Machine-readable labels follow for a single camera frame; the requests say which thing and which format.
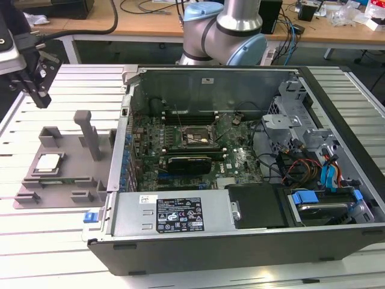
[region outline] floor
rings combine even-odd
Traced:
[[[123,42],[78,42],[78,49],[83,63],[87,64],[174,64],[182,54],[182,45],[166,43],[123,43]],[[67,63],[64,48],[59,41],[47,43],[47,52],[57,55]],[[375,80],[385,70],[381,67],[385,63],[385,54],[371,51],[360,64],[355,64],[354,59],[361,56],[358,50],[335,50],[330,60],[325,60],[325,49],[298,48],[293,54],[290,65],[304,66],[347,66],[361,80],[364,85],[371,88]],[[284,58],[279,59],[282,65]],[[0,119],[3,118],[16,94],[8,92],[7,84],[0,79],[1,105]],[[385,101],[385,77],[373,89],[374,95],[382,102]]]

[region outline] aluminum workbench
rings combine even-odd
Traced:
[[[384,108],[351,72],[310,67],[347,124],[385,173]],[[342,261],[116,277],[84,240],[89,208],[15,210],[13,200],[40,142],[43,126],[79,133],[76,110],[91,110],[99,134],[117,127],[123,65],[64,65],[41,110],[19,95],[0,124],[0,288],[383,288],[385,243]],[[96,223],[91,230],[100,224]],[[305,284],[304,279],[317,283]]]

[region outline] blue latch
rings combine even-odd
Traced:
[[[354,191],[353,191],[353,194],[354,194],[354,196],[356,197],[356,200],[357,200],[357,201],[363,199],[363,196],[362,196],[360,190],[354,190]]]
[[[296,191],[292,197],[296,205],[319,202],[315,191]]]
[[[333,178],[336,169],[333,166],[323,166],[321,170],[321,184],[325,185],[331,191],[336,191],[336,188],[333,187]]]
[[[97,223],[99,221],[98,215],[99,215],[98,213],[92,213],[92,212],[85,213],[83,223],[85,224]]]

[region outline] blue cable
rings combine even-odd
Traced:
[[[283,63],[283,65],[287,65],[287,63],[289,62],[290,58],[291,58],[291,55],[293,53],[293,50],[294,50],[294,37],[295,37],[295,32],[294,32],[294,27],[293,27],[293,24],[291,24],[290,22],[287,22],[288,24],[290,24],[290,28],[291,28],[291,33],[292,33],[292,38],[291,38],[291,45],[290,45],[290,50],[289,50],[289,54],[288,56],[286,57],[286,60],[285,60],[285,63]]]

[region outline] power supply label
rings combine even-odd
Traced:
[[[156,200],[156,230],[161,234],[204,231],[200,197]]]

